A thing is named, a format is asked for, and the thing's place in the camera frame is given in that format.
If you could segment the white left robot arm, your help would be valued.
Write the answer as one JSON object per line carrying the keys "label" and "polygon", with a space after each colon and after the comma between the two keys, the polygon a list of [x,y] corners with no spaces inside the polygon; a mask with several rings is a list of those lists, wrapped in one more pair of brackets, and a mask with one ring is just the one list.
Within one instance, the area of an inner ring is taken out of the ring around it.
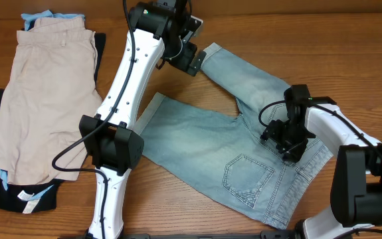
{"label": "white left robot arm", "polygon": [[79,130],[96,170],[94,216],[85,238],[121,238],[126,183],[143,153],[134,126],[148,80],[165,63],[195,76],[205,57],[190,40],[203,26],[188,0],[139,2],[126,9],[128,25],[122,61],[94,116],[82,116]]}

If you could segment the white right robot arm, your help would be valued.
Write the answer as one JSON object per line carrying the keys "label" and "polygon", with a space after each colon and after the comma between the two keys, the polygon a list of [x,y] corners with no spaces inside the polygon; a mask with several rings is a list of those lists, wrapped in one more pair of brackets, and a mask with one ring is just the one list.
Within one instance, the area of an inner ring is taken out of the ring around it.
{"label": "white right robot arm", "polygon": [[307,85],[284,92],[287,121],[266,124],[260,138],[276,143],[284,160],[298,162],[317,137],[336,158],[330,206],[293,230],[261,232],[261,238],[352,238],[382,234],[382,143],[364,133],[329,97],[312,97]]}

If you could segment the light blue denim shorts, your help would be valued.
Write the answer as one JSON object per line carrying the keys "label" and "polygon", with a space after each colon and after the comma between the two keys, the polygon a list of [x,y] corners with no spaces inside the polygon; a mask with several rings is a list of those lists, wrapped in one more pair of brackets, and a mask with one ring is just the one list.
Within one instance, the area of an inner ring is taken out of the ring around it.
{"label": "light blue denim shorts", "polygon": [[288,84],[218,44],[205,49],[202,71],[231,93],[239,114],[226,116],[156,94],[136,122],[143,154],[211,199],[278,229],[332,158],[310,139],[298,162],[285,161],[265,125],[286,120]]}

